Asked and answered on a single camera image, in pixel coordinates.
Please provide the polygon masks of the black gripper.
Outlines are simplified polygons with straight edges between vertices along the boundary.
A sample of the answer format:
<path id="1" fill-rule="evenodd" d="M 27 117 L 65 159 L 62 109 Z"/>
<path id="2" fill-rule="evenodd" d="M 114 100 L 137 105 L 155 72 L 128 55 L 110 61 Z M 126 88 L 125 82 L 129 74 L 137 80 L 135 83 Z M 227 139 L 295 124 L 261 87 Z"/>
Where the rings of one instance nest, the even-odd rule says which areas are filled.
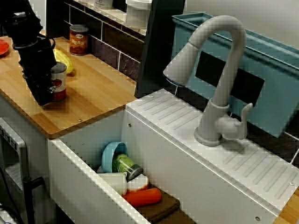
<path id="1" fill-rule="evenodd" d="M 55 40 L 48 37 L 37 37 L 35 43 L 27 45 L 13 44 L 20 55 L 23 78 L 27 79 L 27 85 L 40 106 L 52 102 L 56 91 L 51 80 L 51 69 L 56 65 L 55 45 Z"/>

